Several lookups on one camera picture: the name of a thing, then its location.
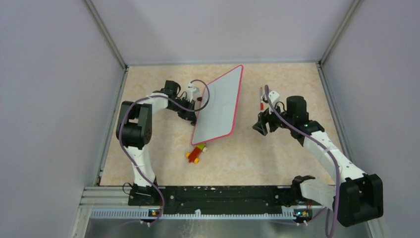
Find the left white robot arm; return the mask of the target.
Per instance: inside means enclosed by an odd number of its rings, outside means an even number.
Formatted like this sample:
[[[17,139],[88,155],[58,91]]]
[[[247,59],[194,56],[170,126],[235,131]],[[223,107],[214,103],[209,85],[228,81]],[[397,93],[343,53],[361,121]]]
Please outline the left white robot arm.
[[[135,102],[121,103],[116,137],[129,158],[134,171],[129,202],[134,205],[161,204],[156,175],[152,169],[148,144],[152,138],[153,114],[160,110],[177,112],[182,119],[195,125],[196,101],[199,89],[191,83],[185,91],[175,82],[167,80],[164,87]]]

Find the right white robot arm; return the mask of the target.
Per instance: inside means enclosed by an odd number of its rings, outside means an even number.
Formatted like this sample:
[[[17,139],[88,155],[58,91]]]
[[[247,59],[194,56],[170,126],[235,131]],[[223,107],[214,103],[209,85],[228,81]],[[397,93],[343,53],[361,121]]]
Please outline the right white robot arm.
[[[345,227],[383,216],[383,181],[377,174],[367,174],[354,165],[331,141],[324,127],[309,118],[307,102],[302,96],[286,99],[286,109],[279,105],[279,96],[270,92],[261,96],[267,104],[258,114],[253,129],[266,136],[278,128],[287,129],[299,144],[313,154],[334,181],[328,185],[313,176],[296,176],[290,197],[296,204],[315,201],[334,212]]]

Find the pink framed whiteboard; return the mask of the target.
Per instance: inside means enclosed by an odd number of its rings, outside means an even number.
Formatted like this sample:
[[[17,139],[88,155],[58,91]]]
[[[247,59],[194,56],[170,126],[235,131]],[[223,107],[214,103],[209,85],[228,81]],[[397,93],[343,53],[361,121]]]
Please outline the pink framed whiteboard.
[[[244,66],[238,65],[216,78],[204,90],[203,103],[193,130],[193,146],[230,136],[235,128]]]

